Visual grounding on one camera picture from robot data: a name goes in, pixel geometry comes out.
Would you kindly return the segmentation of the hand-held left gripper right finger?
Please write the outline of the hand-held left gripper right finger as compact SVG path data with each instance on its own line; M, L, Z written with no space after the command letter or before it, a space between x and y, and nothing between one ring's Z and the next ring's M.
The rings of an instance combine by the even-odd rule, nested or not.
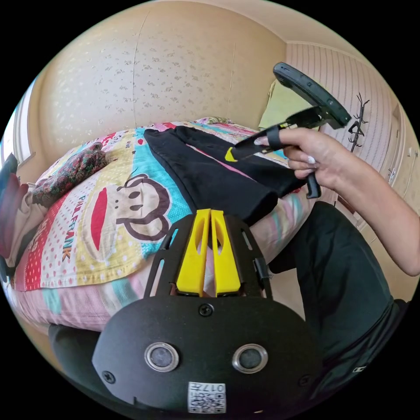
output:
M221 210L211 210L213 270L216 294L238 294L241 288L235 257Z

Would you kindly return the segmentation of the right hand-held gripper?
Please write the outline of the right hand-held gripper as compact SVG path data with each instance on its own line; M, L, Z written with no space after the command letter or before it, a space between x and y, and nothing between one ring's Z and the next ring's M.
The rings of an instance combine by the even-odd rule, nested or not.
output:
M279 132L294 126L313 129L327 123L329 113L320 106L299 111L288 117L286 121L273 125L255 133L233 147L230 147L224 157L226 162L238 162L257 153L269 154L282 150L286 144L280 141Z

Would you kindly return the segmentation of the person's right hand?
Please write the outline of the person's right hand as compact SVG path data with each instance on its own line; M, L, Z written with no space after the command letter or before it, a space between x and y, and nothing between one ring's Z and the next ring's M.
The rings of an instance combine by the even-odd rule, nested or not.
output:
M332 137L312 129L283 129L277 139L297 178L314 174L318 183L352 201L360 193L364 163Z

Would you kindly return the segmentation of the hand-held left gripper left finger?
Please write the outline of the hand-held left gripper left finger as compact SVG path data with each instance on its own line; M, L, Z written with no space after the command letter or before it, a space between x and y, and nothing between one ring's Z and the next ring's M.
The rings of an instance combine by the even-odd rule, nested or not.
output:
M203 294L210 216L210 209L198 210L192 221L176 281L179 294Z

